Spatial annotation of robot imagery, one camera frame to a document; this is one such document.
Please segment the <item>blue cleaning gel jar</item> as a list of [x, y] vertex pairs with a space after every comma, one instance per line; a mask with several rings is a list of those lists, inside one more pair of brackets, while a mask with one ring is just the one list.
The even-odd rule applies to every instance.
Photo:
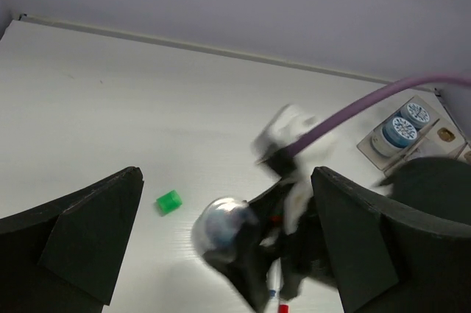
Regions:
[[418, 139], [417, 129], [406, 119], [395, 116], [380, 131], [382, 150], [387, 157], [392, 157], [400, 150], [411, 146]]
[[399, 110], [403, 119], [410, 122], [417, 130], [424, 128], [431, 122], [429, 112], [420, 104], [408, 102]]

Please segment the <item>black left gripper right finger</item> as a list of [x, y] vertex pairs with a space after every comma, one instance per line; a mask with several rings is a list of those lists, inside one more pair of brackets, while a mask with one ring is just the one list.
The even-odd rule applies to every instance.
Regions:
[[311, 175], [345, 312], [469, 312], [470, 224], [412, 208], [325, 166]]

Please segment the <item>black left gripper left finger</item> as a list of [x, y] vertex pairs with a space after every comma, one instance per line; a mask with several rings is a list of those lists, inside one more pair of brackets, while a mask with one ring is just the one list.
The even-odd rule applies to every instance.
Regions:
[[1, 219], [2, 312], [101, 312], [110, 305], [144, 177], [127, 167]]

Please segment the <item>clear jar of clips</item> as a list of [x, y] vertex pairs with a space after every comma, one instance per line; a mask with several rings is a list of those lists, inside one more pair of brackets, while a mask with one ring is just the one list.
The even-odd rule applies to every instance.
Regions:
[[243, 230], [258, 226], [258, 218], [248, 202], [221, 197], [210, 203], [196, 219], [191, 241], [206, 262], [231, 263], [241, 251], [237, 244]]

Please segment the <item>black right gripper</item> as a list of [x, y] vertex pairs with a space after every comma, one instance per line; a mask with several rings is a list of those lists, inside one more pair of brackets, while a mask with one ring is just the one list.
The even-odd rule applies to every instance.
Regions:
[[327, 167], [311, 176], [277, 147], [261, 151], [263, 164], [279, 181], [254, 198], [253, 228], [243, 230], [235, 261], [205, 262], [222, 274], [253, 312], [269, 302], [268, 272], [281, 261], [282, 298], [295, 298], [311, 278], [337, 288], [342, 298], [367, 298], [367, 189]]

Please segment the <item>blue capped white marker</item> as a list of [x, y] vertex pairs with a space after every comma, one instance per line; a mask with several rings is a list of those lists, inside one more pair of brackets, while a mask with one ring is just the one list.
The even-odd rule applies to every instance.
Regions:
[[273, 261], [268, 271], [267, 279], [270, 299], [280, 301], [280, 290], [283, 285], [283, 274], [280, 259]]

